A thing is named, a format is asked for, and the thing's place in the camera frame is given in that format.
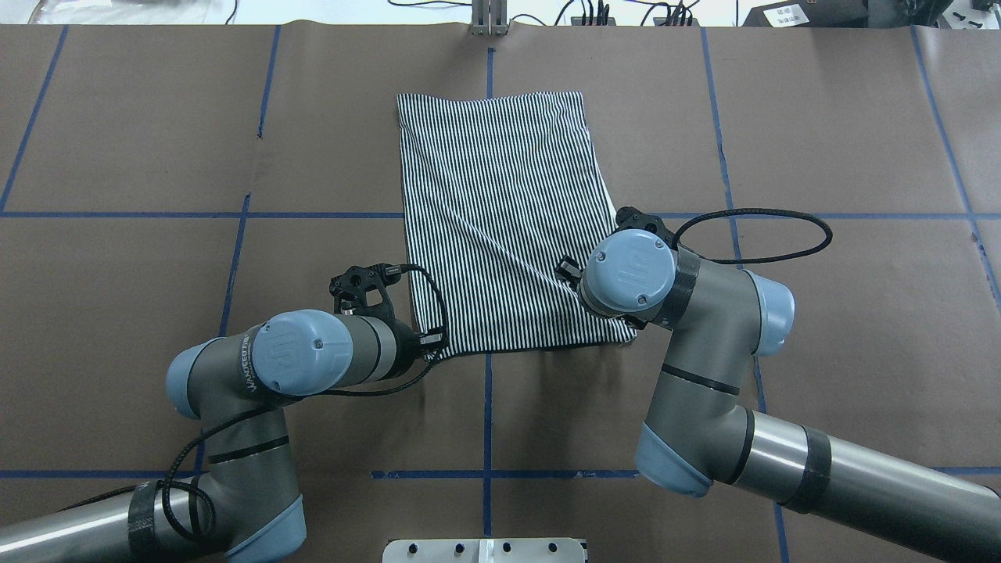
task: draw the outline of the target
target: white metal plate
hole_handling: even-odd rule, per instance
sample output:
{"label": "white metal plate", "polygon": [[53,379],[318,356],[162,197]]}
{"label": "white metal plate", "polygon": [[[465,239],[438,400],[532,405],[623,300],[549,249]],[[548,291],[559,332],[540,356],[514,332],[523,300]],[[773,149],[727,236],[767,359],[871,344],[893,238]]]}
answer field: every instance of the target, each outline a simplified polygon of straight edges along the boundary
{"label": "white metal plate", "polygon": [[772,27],[791,27],[810,23],[810,18],[799,4],[772,8],[762,13],[768,18],[768,23],[772,24]]}
{"label": "white metal plate", "polygon": [[587,563],[587,545],[573,538],[394,540],[382,563]]}

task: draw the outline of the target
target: black tape band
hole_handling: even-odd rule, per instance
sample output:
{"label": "black tape band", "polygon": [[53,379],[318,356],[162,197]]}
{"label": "black tape band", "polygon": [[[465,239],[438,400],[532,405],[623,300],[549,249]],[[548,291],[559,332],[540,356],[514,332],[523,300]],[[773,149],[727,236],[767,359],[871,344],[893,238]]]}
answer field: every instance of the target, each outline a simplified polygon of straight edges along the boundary
{"label": "black tape band", "polygon": [[807,463],[803,468],[803,480],[793,497],[782,506],[809,514],[827,491],[831,482],[831,439],[819,430],[803,427],[807,433]]}
{"label": "black tape band", "polygon": [[704,378],[702,376],[697,376],[693,373],[686,372],[685,370],[675,368],[674,366],[669,366],[665,364],[661,366],[661,371],[665,374],[671,374],[676,378],[681,378],[687,382],[701,385],[703,387],[708,387],[713,391],[719,391],[721,393],[726,393],[728,395],[738,396],[741,394],[740,388],[736,388],[732,385],[727,385],[725,383],[720,383],[716,380],[711,380],[709,378]]}
{"label": "black tape band", "polygon": [[135,561],[159,561],[163,547],[156,539],[153,509],[156,502],[156,482],[136,485],[128,505],[128,547]]}
{"label": "black tape band", "polygon": [[678,269],[675,271],[675,283],[664,300],[664,307],[654,320],[656,325],[672,328],[678,324],[688,310],[695,291],[695,282],[699,277],[699,267],[702,260],[695,252],[678,248]]}
{"label": "black tape band", "polygon": [[[195,489],[198,488],[198,481],[201,479],[201,475],[195,475],[191,479],[191,486]],[[188,519],[191,520],[191,529],[200,530],[201,522],[198,521],[198,495],[194,493],[188,493]]]}
{"label": "black tape band", "polygon": [[734,473],[729,479],[723,481],[727,485],[737,483],[737,480],[741,478],[741,474],[744,473],[744,468],[748,465],[748,458],[751,457],[751,443],[754,442],[754,412],[751,409],[744,409],[744,412],[748,416],[747,429],[744,431],[744,448],[741,449],[741,457],[737,460],[737,467],[734,468]]}
{"label": "black tape band", "polygon": [[208,463],[215,465],[217,463],[231,462],[233,460],[238,460],[240,458],[245,458],[247,456],[252,456],[254,454],[259,454],[261,452],[266,452],[268,450],[273,450],[275,448],[280,448],[288,444],[288,435],[282,436],[281,438],[275,438],[268,442],[262,442],[255,446],[250,446],[249,448],[241,448],[239,450],[233,450],[232,452],[226,452],[225,454],[216,454],[214,456],[208,457]]}

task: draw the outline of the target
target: white label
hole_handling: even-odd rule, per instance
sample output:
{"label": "white label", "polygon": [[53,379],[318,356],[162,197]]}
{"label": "white label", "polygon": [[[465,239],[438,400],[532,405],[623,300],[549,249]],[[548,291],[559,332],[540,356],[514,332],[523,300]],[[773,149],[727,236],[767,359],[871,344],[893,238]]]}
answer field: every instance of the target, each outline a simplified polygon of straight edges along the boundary
{"label": "white label", "polygon": [[810,18],[803,13],[803,8],[799,4],[772,8],[771,10],[765,10],[764,13],[765,17],[768,18],[768,23],[772,24],[772,27],[790,27],[810,23]]}

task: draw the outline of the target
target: coiled black cable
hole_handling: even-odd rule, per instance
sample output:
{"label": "coiled black cable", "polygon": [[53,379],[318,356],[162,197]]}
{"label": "coiled black cable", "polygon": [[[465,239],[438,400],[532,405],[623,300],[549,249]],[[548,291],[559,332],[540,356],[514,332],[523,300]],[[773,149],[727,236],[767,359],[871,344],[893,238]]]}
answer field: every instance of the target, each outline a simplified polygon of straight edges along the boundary
{"label": "coiled black cable", "polygon": [[710,261],[715,261],[716,263],[728,263],[728,264],[741,264],[741,263],[769,263],[783,260],[791,260],[793,258],[799,258],[803,256],[809,256],[810,254],[816,254],[817,252],[823,250],[831,244],[834,239],[834,231],[831,230],[831,226],[824,222],[823,219],[817,215],[810,213],[804,213],[802,211],[792,211],[789,209],[770,209],[766,207],[741,207],[737,209],[724,209],[722,211],[713,211],[711,213],[705,213],[689,219],[688,222],[681,225],[677,231],[675,231],[674,236],[671,237],[671,242],[668,244],[672,249],[677,250],[678,245],[681,243],[682,233],[686,230],[692,228],[693,226],[699,224],[703,221],[708,221],[711,219],[718,219],[723,217],[733,217],[739,215],[767,215],[776,217],[791,217],[794,219],[801,219],[805,221],[812,222],[819,226],[821,230],[824,231],[824,240],[813,246],[812,248],[807,248],[806,250],[799,250],[796,252],[790,252],[788,254],[779,254],[777,256],[766,256],[763,258],[737,258],[737,259],[713,259],[706,258]]}

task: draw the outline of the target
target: metal stand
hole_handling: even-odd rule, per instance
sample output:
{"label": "metal stand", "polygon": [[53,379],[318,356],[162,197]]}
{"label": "metal stand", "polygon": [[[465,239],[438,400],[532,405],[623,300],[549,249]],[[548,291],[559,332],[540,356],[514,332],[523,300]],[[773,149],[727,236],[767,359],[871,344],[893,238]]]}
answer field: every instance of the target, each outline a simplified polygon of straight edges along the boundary
{"label": "metal stand", "polygon": [[472,35],[508,35],[508,0],[472,0]]}

